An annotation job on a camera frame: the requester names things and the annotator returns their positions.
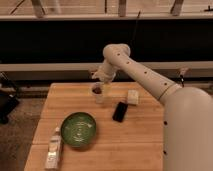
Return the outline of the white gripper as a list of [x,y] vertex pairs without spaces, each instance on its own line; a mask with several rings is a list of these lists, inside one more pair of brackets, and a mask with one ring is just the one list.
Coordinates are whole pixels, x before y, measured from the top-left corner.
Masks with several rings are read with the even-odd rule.
[[93,79],[99,79],[101,82],[108,84],[114,80],[116,70],[114,68],[104,68],[100,66],[98,70],[92,75]]

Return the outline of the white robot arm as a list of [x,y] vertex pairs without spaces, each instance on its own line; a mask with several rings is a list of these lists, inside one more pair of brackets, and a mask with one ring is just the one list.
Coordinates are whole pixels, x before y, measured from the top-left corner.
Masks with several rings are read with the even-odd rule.
[[182,87],[130,58],[126,44],[108,44],[94,77],[104,83],[121,69],[164,107],[163,171],[213,171],[213,97]]

